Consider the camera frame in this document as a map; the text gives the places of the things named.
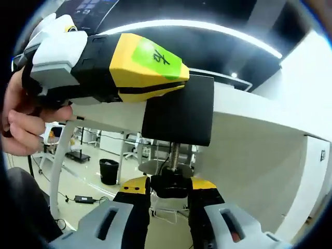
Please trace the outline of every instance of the black rectangular pad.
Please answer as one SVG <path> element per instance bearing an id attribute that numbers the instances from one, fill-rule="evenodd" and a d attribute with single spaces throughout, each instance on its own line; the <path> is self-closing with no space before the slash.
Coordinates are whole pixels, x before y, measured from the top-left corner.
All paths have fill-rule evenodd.
<path id="1" fill-rule="evenodd" d="M 190 75 L 185 87 L 147 100 L 142 136 L 208 146 L 211 140 L 214 78 Z"/>

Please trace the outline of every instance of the table leg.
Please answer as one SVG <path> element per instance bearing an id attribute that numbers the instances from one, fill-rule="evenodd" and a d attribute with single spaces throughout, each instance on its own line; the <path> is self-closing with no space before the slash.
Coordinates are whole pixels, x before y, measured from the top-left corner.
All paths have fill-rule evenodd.
<path id="1" fill-rule="evenodd" d="M 56 156 L 54 158 L 52 173 L 51 173 L 51 186 L 50 186 L 50 206 L 51 214 L 54 219 L 59 218 L 58 210 L 58 191 L 59 191 L 59 179 L 60 172 L 63 163 L 64 156 L 68 150 L 68 144 L 74 133 L 75 122 L 68 121 L 66 126 L 63 128 L 63 132 L 59 139 L 59 144 L 57 146 Z"/>
<path id="2" fill-rule="evenodd" d="M 139 165 L 142 164 L 142 159 L 143 159 L 143 144 L 138 144 L 137 145 L 137 161 L 139 162 Z"/>
<path id="3" fill-rule="evenodd" d="M 122 161 L 123 161 L 123 154 L 126 151 L 126 137 L 128 135 L 128 132 L 124 132 L 122 136 L 122 147 L 121 147 L 121 153 L 120 153 L 120 160 L 119 160 L 119 169 L 118 169 L 118 177 L 117 177 L 117 184 L 121 184 L 121 168 L 122 168 Z"/>

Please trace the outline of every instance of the black cable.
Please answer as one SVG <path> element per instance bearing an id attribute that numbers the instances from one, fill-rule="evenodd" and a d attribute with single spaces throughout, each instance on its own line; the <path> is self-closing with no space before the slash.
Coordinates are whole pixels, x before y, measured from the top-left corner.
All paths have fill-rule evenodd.
<path id="1" fill-rule="evenodd" d="M 11 155 L 12 166 L 15 167 L 14 158 Z"/>
<path id="2" fill-rule="evenodd" d="M 42 175 L 43 177 L 45 177 L 45 179 L 50 183 L 50 182 L 51 182 L 50 179 L 47 178 L 47 176 L 43 173 L 43 171 L 41 170 L 41 168 L 40 168 L 39 164 L 37 163 L 36 159 L 35 159 L 33 156 L 31 156 L 31 158 L 35 161 L 37 167 L 39 168 L 39 171 L 41 172 L 41 175 Z M 73 199 L 70 199 L 67 195 L 64 195 L 64 194 L 61 193 L 60 191 L 58 191 L 58 193 L 59 193 L 60 195 L 62 195 L 62 196 L 65 198 L 65 202 L 74 201 Z"/>
<path id="3" fill-rule="evenodd" d="M 93 132 L 93 131 L 89 131 L 87 130 L 87 132 L 90 132 L 92 134 L 95 134 L 95 135 L 100 135 L 100 136 L 105 136 L 105 137 L 108 137 L 110 139 L 116 139 L 116 140 L 122 140 L 122 141 L 126 141 L 126 142 L 131 142 L 131 143 L 136 143 L 132 140 L 127 140 L 127 139 L 120 139 L 118 137 L 112 137 L 112 136 L 108 136 L 108 135 L 105 135 L 105 134 L 98 134 L 96 132 Z M 154 146 L 154 147 L 163 147 L 163 148 L 168 148 L 168 146 L 163 146 L 163 145 L 157 145 L 157 144 L 144 144 L 144 143 L 140 143 L 140 142 L 137 142 L 138 144 L 142 144 L 142 145 L 145 145 L 145 146 Z"/>
<path id="4" fill-rule="evenodd" d="M 60 226 L 59 226 L 59 224 L 58 224 L 58 221 L 60 221 L 60 220 L 63 221 L 63 223 L 64 223 L 64 228 L 60 228 Z M 61 231 L 63 231 L 64 229 L 66 229 L 66 227 L 67 227 L 67 223 L 65 222 L 64 219 L 56 219 L 55 221 L 57 222 L 57 225 L 58 225 L 58 227 L 61 229 Z"/>
<path id="5" fill-rule="evenodd" d="M 169 155 L 166 158 L 166 160 L 161 164 L 159 171 L 158 171 L 158 175 L 160 175 L 162 168 L 164 167 L 164 164 L 167 162 L 167 160 L 170 158 L 170 154 L 171 154 L 171 149 L 172 149 L 172 143 L 170 142 L 170 151 L 169 151 Z"/>
<path id="6" fill-rule="evenodd" d="M 6 154 L 7 154 L 7 157 L 8 157 L 9 165 L 10 165 L 11 168 L 13 168 L 13 166 L 11 165 L 10 159 L 9 159 L 9 155 L 8 155 L 8 153 L 6 153 Z"/>
<path id="7" fill-rule="evenodd" d="M 103 196 L 103 197 L 100 197 L 100 199 L 99 199 L 99 200 L 96 200 L 96 201 L 97 201 L 97 202 L 99 203 L 99 205 L 100 205 L 100 202 L 101 202 L 102 200 L 104 200 L 104 201 L 109 201 L 109 198 L 106 197 L 106 196 Z"/>
<path id="8" fill-rule="evenodd" d="M 31 155 L 28 155 L 27 156 L 27 162 L 29 164 L 29 171 L 30 171 L 30 174 L 32 175 L 33 178 L 35 178 L 35 175 L 33 173 L 33 168 L 32 168 L 32 162 L 31 162 Z"/>

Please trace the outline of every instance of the threaded rod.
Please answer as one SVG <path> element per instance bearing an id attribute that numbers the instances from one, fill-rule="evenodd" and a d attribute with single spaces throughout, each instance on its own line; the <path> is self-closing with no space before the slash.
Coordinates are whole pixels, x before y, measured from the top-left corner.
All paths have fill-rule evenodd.
<path id="1" fill-rule="evenodd" d="M 180 144 L 172 143 L 172 148 L 171 148 L 171 170 L 173 172 L 175 172 L 175 170 L 177 169 L 179 150 L 180 150 Z"/>

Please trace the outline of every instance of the finger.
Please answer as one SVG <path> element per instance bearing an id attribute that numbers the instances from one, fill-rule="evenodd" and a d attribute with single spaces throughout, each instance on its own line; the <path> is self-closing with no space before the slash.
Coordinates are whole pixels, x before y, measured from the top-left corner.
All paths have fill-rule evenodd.
<path id="1" fill-rule="evenodd" d="M 44 122 L 54 122 L 54 121 L 67 121 L 73 115 L 73 110 L 70 106 L 64 106 L 59 110 L 48 110 L 45 109 L 41 112 L 40 117 Z"/>
<path id="2" fill-rule="evenodd" d="M 16 123 L 10 124 L 10 132 L 14 139 L 16 139 L 20 144 L 29 148 L 32 151 L 37 151 L 39 147 L 39 138 L 27 131 L 23 130 Z"/>
<path id="3" fill-rule="evenodd" d="M 45 123 L 39 117 L 19 113 L 15 110 L 10 110 L 8 114 L 8 121 L 10 124 L 15 123 L 21 129 L 34 135 L 42 135 L 45 132 Z"/>
<path id="4" fill-rule="evenodd" d="M 3 151 L 6 153 L 10 153 L 14 156 L 27 156 L 36 152 L 36 150 L 33 150 L 31 148 L 24 146 L 23 144 L 20 144 L 13 137 L 7 138 L 3 136 L 1 140 L 2 140 Z"/>
<path id="5" fill-rule="evenodd" d="M 22 97 L 22 72 L 23 69 L 19 70 L 18 72 L 14 73 L 12 78 L 8 83 L 8 87 L 5 93 L 4 99 L 4 108 L 2 114 L 2 124 L 3 129 L 8 130 L 8 113 L 11 109 L 14 109 L 16 106 L 19 105 L 21 102 Z"/>

